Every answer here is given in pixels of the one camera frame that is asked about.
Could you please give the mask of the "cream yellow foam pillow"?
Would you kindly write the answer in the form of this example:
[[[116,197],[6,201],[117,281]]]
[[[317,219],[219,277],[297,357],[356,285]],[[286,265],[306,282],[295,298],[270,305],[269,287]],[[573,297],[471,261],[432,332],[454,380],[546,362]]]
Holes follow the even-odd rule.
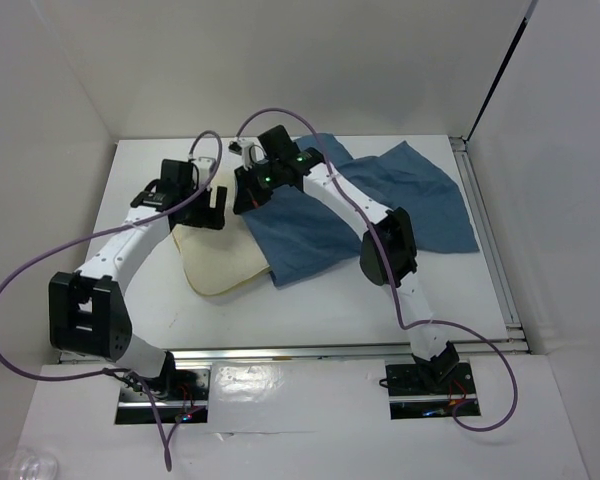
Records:
[[[172,232],[187,281],[202,296],[226,294],[270,271],[246,222],[233,213],[234,173],[219,172],[212,185],[228,189],[224,228],[210,230],[178,225]]]

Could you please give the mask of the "blue fabric pillowcase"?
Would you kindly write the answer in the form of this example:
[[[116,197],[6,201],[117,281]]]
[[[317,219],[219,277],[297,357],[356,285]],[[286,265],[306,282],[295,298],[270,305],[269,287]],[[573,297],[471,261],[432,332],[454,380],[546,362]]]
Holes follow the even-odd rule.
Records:
[[[379,156],[354,158],[332,134],[297,139],[300,149],[325,149],[333,166],[373,200],[403,208],[416,246],[438,254],[479,250],[458,185],[407,142]],[[320,274],[358,256],[354,231],[318,200],[283,186],[264,206],[242,216],[277,287]]]

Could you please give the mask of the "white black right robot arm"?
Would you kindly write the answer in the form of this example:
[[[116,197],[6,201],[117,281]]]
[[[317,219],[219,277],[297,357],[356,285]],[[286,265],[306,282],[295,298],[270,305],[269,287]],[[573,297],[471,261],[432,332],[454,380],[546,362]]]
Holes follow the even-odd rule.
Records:
[[[428,392],[451,379],[459,355],[434,319],[417,276],[417,248],[409,214],[373,200],[333,165],[322,140],[302,149],[278,125],[255,142],[237,137],[229,150],[240,156],[235,170],[233,212],[243,214],[271,201],[283,186],[294,187],[345,222],[361,241],[359,265],[372,284],[394,301],[399,326],[408,333],[416,379]]]

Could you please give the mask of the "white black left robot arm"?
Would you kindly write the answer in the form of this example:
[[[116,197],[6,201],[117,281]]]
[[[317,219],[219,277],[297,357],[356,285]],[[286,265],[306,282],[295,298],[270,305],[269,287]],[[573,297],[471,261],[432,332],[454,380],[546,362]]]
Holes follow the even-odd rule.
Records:
[[[175,392],[184,377],[171,352],[133,331],[125,304],[131,280],[177,225],[220,230],[228,190],[212,188],[218,170],[211,157],[165,159],[160,175],[138,193],[121,226],[105,245],[72,273],[49,282],[49,329],[53,347],[105,359],[132,371],[156,399]]]

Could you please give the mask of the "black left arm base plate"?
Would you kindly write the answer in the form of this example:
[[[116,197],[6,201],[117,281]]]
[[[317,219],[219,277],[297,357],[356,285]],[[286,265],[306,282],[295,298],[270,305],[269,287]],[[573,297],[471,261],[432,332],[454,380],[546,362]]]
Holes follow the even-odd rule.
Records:
[[[175,384],[167,393],[153,392],[160,420],[165,424],[206,423],[210,393],[211,369],[208,367],[179,370]],[[149,397],[136,380],[120,388],[116,425],[154,424],[155,417]]]

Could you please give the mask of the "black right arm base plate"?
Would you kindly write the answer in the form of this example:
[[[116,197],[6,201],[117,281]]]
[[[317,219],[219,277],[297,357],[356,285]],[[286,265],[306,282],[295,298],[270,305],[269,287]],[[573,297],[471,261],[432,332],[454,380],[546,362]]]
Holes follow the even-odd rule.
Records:
[[[481,415],[473,373],[468,362],[459,363],[439,384],[427,384],[415,364],[387,365],[379,386],[389,395],[392,420],[434,419]]]

